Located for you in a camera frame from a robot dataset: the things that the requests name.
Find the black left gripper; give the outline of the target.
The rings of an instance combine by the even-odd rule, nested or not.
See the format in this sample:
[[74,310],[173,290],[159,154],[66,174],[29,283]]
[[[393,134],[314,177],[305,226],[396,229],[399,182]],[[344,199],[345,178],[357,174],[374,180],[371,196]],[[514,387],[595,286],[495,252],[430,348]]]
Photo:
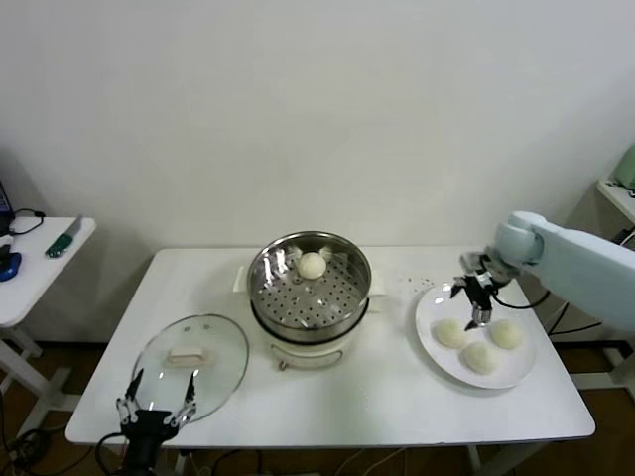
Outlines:
[[124,475],[154,475],[161,446],[176,436],[176,425],[187,424],[196,413],[194,373],[186,389],[183,405],[175,413],[139,410],[136,394],[143,379],[140,369],[125,394],[116,400],[122,434],[128,440],[123,461]]

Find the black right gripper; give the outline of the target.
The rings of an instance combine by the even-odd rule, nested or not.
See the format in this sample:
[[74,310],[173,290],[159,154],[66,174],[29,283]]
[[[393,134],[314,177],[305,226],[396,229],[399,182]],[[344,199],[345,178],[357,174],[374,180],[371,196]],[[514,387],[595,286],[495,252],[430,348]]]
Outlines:
[[471,320],[464,331],[488,325],[492,313],[491,297],[496,292],[491,274],[489,272],[470,273],[464,278],[455,278],[450,287],[449,297],[454,298],[461,291],[465,291],[473,306]]

